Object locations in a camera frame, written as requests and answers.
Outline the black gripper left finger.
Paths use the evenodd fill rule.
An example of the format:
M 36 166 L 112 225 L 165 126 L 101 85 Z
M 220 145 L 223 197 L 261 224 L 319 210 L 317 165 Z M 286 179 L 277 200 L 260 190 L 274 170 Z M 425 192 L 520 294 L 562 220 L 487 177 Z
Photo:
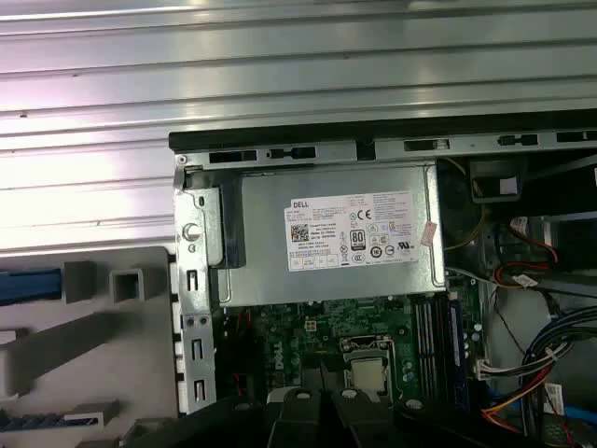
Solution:
M 304 388 L 277 389 L 260 404 L 228 397 L 126 441 L 126 447 L 314 447 L 321 395 Z

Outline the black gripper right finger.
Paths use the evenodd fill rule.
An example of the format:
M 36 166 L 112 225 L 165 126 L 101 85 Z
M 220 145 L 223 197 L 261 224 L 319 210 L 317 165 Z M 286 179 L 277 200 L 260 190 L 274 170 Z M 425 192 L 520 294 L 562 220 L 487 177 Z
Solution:
M 390 407 L 359 389 L 332 395 L 348 447 L 523 447 L 523 436 L 443 408 Z

